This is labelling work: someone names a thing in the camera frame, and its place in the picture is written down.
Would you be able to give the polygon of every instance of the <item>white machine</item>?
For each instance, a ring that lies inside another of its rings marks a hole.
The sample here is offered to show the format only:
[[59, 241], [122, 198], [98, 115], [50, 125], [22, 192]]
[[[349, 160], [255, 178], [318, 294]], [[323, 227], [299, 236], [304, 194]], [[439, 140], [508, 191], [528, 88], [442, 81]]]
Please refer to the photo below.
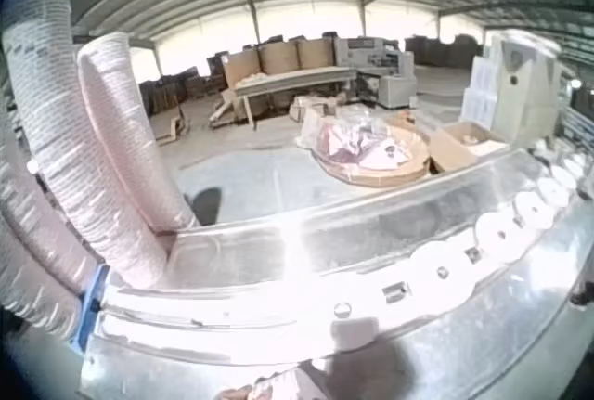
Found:
[[336, 64], [355, 68], [357, 96], [388, 110], [409, 108], [417, 94], [415, 62], [411, 52], [381, 38], [335, 40]]
[[493, 38], [475, 58], [461, 119], [479, 123], [518, 146], [552, 135], [559, 117], [559, 46], [523, 31]]

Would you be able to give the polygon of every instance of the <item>round cardboard tray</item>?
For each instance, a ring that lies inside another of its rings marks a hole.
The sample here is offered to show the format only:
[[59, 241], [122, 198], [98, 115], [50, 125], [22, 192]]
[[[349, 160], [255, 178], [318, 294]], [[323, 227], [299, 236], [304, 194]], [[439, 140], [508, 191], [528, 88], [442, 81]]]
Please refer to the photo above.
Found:
[[352, 163], [336, 163], [316, 157], [320, 166], [331, 176], [348, 184], [364, 187], [398, 187], [421, 179], [429, 172], [429, 150], [423, 139], [413, 131], [390, 126], [391, 136], [405, 142], [412, 159], [395, 170], [377, 171]]

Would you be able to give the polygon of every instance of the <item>paper cup stack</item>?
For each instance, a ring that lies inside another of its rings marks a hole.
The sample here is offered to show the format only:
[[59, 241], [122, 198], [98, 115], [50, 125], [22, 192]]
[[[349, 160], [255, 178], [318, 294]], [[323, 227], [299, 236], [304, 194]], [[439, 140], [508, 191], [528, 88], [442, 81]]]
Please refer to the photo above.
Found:
[[129, 199], [155, 232], [197, 226], [165, 169], [132, 71], [128, 36], [113, 33], [78, 53], [86, 109]]
[[27, 170], [0, 99], [0, 206], [19, 241], [48, 273], [80, 295], [97, 262], [62, 224]]
[[126, 199], [84, 108], [70, 0], [5, 0], [2, 41], [31, 152], [84, 239], [134, 287], [155, 283], [165, 251]]
[[35, 262], [0, 215], [0, 303], [37, 328], [68, 339], [81, 303]]

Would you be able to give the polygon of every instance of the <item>finger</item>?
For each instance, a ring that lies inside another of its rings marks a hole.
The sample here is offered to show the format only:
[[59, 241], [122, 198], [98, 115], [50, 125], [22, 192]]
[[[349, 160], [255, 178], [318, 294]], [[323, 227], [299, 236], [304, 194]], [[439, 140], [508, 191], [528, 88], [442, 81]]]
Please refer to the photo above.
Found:
[[244, 386], [241, 389], [227, 389], [216, 396], [216, 400], [246, 400], [252, 391], [250, 385]]
[[268, 386], [268, 389], [258, 395], [256, 400], [272, 400], [272, 386]]

